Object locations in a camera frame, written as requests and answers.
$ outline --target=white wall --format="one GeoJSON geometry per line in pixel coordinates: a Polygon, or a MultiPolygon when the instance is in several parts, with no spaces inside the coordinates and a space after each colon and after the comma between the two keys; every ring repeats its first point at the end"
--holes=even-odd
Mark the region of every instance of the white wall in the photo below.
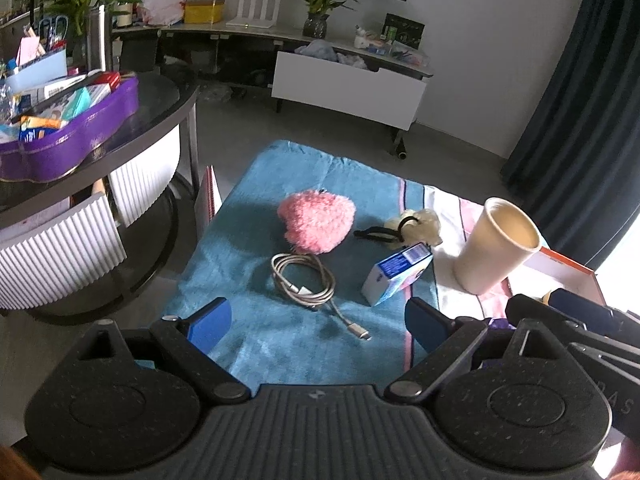
{"type": "MultiPolygon", "coordinates": [[[[226,0],[226,14],[238,0],[226,0]]],[[[418,121],[508,156],[548,84],[581,0],[359,0],[337,9],[331,36],[356,24],[382,28],[387,12],[425,23],[431,79],[418,121]]],[[[301,0],[283,0],[279,22],[302,27],[301,0]]]]}

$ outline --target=black vase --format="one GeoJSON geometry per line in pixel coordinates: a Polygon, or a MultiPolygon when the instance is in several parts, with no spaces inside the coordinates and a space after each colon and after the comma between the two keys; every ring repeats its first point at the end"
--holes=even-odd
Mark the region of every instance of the black vase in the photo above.
{"type": "Polygon", "coordinates": [[[72,50],[73,64],[85,69],[86,67],[86,42],[84,38],[77,37],[74,41],[74,48],[72,50]]]}
{"type": "Polygon", "coordinates": [[[101,4],[84,16],[87,70],[113,71],[111,46],[111,9],[101,4]]]}
{"type": "Polygon", "coordinates": [[[302,28],[302,34],[310,38],[324,38],[326,36],[326,19],[328,17],[328,14],[310,12],[305,26],[302,28]]]}

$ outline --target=purple basket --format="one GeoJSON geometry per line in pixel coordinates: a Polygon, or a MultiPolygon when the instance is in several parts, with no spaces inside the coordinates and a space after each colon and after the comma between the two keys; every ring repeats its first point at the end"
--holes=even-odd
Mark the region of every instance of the purple basket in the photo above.
{"type": "Polygon", "coordinates": [[[73,171],[138,110],[138,80],[127,79],[97,105],[43,139],[0,144],[0,180],[51,182],[73,171]]]}

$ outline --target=cardboard box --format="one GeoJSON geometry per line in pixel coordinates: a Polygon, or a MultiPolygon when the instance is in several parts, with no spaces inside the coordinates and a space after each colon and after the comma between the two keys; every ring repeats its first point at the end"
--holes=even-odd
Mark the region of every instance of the cardboard box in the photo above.
{"type": "Polygon", "coordinates": [[[224,0],[187,0],[184,4],[185,23],[217,23],[222,21],[224,0]]]}
{"type": "Polygon", "coordinates": [[[385,41],[399,41],[416,50],[420,48],[423,32],[424,25],[422,23],[389,13],[386,15],[385,24],[382,27],[382,36],[385,37],[385,41]]]}

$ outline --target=teal towel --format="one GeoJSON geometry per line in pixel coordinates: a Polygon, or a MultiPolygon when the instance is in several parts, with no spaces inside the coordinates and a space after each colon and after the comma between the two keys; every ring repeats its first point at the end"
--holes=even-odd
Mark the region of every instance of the teal towel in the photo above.
{"type": "MultiPolygon", "coordinates": [[[[291,193],[322,188],[353,200],[352,232],[381,226],[403,209],[418,210],[424,203],[421,184],[308,146],[275,142],[254,160],[223,203],[165,309],[166,314],[187,317],[214,298],[226,297],[232,326],[209,356],[253,391],[263,383],[384,388],[424,357],[406,332],[404,304],[412,294],[437,306],[433,264],[411,291],[370,307],[360,292],[362,283],[371,267],[392,251],[349,234],[320,256],[336,277],[336,303],[346,317],[369,330],[370,341],[347,332],[327,306],[312,312],[274,289],[270,258],[290,250],[276,214],[278,205],[291,193]]],[[[289,269],[297,285],[317,287],[313,271],[289,269]]]]}

